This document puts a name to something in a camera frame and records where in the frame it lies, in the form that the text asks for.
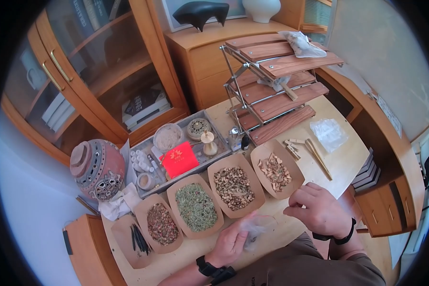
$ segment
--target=dried herbs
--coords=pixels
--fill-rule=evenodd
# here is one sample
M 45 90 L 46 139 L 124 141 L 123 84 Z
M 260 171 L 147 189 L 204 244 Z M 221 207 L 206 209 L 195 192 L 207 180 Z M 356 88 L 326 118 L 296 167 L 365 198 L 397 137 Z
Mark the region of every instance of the dried herbs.
M 283 187 L 292 181 L 289 171 L 283 166 L 283 161 L 274 153 L 270 154 L 267 160 L 260 160 L 257 166 L 272 183 L 275 192 L 282 192 Z
M 180 234 L 170 213 L 163 204 L 153 205 L 146 214 L 148 231 L 151 237 L 161 245 L 173 243 Z
M 215 204 L 200 184 L 188 184 L 175 194 L 178 210 L 193 232 L 202 232 L 215 225 L 218 214 Z
M 224 168 L 214 174 L 216 191 L 229 209 L 246 207 L 254 199 L 249 180 L 240 167 Z

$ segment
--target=stacked books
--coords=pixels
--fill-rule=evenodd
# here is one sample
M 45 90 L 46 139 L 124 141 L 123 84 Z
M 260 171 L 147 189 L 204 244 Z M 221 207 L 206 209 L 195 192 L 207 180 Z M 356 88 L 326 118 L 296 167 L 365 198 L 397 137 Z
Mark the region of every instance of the stacked books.
M 73 112 L 74 107 L 59 92 L 41 118 L 51 130 L 57 132 Z
M 71 0 L 71 2 L 86 37 L 124 14 L 129 8 L 127 0 Z
M 123 123 L 130 131 L 135 131 L 145 121 L 154 119 L 161 111 L 170 108 L 162 85 L 156 84 L 123 104 Z
M 355 179 L 351 182 L 356 192 L 375 186 L 380 177 L 381 169 L 373 161 L 373 149 L 369 148 L 370 155 Z

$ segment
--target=glass cabinet door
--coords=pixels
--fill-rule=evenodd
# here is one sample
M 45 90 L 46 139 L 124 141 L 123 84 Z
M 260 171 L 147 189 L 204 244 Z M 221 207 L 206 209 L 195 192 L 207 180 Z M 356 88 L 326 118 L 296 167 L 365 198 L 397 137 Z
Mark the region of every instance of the glass cabinet door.
M 22 117 L 45 140 L 68 156 L 84 140 L 106 139 L 65 98 L 69 89 L 51 81 L 45 72 L 46 64 L 40 65 L 29 39 L 25 38 L 5 83 L 4 94 L 15 109 L 12 115 L 7 112 L 8 116 Z
M 134 5 L 141 2 L 148 9 L 144 0 Z M 162 123 L 177 117 L 172 103 L 181 104 L 169 98 L 130 5 L 128 0 L 52 0 L 36 22 L 66 82 L 124 141 L 158 117 Z

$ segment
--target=ceramic incense burner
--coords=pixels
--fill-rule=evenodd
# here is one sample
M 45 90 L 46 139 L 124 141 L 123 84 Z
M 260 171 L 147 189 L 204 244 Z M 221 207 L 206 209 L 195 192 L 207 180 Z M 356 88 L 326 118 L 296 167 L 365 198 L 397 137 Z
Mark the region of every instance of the ceramic incense burner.
M 121 189 L 125 161 L 119 149 L 109 141 L 83 141 L 71 153 L 70 172 L 86 196 L 109 201 Z

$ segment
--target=metal rack frame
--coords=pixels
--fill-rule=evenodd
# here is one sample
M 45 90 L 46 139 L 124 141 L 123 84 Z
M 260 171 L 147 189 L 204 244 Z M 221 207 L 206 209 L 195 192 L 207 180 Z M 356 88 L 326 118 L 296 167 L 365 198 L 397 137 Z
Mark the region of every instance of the metal rack frame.
M 275 120 L 278 117 L 281 117 L 281 116 L 283 116 L 285 114 L 288 114 L 288 113 L 290 113 L 290 112 L 292 112 L 294 110 L 298 110 L 298 109 L 302 108 L 303 106 L 305 106 L 305 103 L 304 103 L 303 105 L 297 106 L 297 107 L 295 107 L 293 109 L 290 109 L 290 110 L 285 111 L 285 112 L 283 112 L 281 114 L 278 114 L 277 116 L 275 116 L 275 117 L 273 117 L 271 119 L 268 119 L 266 121 L 262 121 L 260 119 L 260 117 L 257 115 L 257 113 L 252 109 L 252 106 L 254 104 L 257 104 L 257 103 L 262 102 L 264 100 L 270 99 L 270 98 L 275 97 L 277 95 L 286 93 L 286 91 L 282 90 L 282 91 L 279 91 L 279 92 L 275 93 L 274 95 L 270 95 L 270 96 L 268 96 L 266 98 L 257 100 L 257 101 L 255 101 L 255 102 L 253 102 L 251 104 L 247 104 L 245 102 L 244 98 L 243 98 L 243 95 L 241 94 L 241 90 L 240 90 L 240 86 L 238 85 L 237 78 L 243 72 L 245 72 L 246 70 L 250 70 L 257 77 L 259 77 L 260 79 L 264 80 L 265 82 L 271 84 L 271 83 L 273 83 L 273 81 L 275 79 L 273 79 L 271 76 L 269 76 L 263 70 L 261 70 L 259 68 L 259 63 L 264 62 L 264 61 L 268 61 L 268 60 L 273 60 L 273 59 L 281 58 L 281 57 L 274 57 L 274 58 L 270 58 L 270 59 L 259 60 L 257 62 L 253 62 L 253 61 L 250 61 L 249 59 L 247 59 L 246 57 L 244 57 L 242 54 L 240 54 L 240 52 L 238 50 L 232 49 L 229 46 L 222 45 L 222 46 L 219 47 L 219 49 L 222 50 L 222 53 L 224 55 L 224 59 L 225 59 L 225 61 L 227 63 L 227 66 L 229 67 L 229 71 L 230 71 L 230 74 L 231 74 L 231 77 L 229 78 L 229 80 L 223 86 L 224 86 L 225 91 L 227 93 L 227 96 L 229 98 L 230 105 L 232 106 L 232 113 L 233 114 L 231 114 L 231 116 L 235 119 L 236 123 L 238 124 L 238 128 L 240 129 L 240 134 L 247 134 L 248 136 L 250 136 L 249 132 L 252 131 L 253 129 L 262 127 L 264 124 L 267 124 L 270 121 Z M 229 61 L 229 59 L 227 57 L 227 54 L 231 55 L 234 59 L 236 59 L 240 63 L 242 63 L 242 66 L 236 72 L 233 71 L 232 66 L 230 65 L 230 61 Z M 306 87 L 306 86 L 309 86 L 309 85 L 311 85 L 313 83 L 316 83 L 317 79 L 316 79 L 315 70 L 314 69 L 310 70 L 310 73 L 315 77 L 314 81 L 312 81 L 310 83 L 305 83 L 303 85 L 299 85 L 299 86 L 296 86 L 296 87 L 291 87 L 290 89 L 291 90 L 296 90 L 296 89 L 299 89 L 301 87 Z M 235 86 L 237 88 L 236 91 L 230 85 L 231 83 L 235 84 Z M 237 98 L 239 100 L 239 102 L 242 104 L 241 109 L 246 109 L 250 114 L 252 114 L 252 116 L 254 116 L 254 118 L 258 122 L 257 125 L 253 126 L 252 128 L 250 128 L 248 130 L 243 129 L 243 127 L 240 124 L 239 118 L 237 116 L 236 108 L 235 108 L 235 106 L 234 106 L 234 104 L 232 102 L 231 95 L 233 95 L 233 97 Z

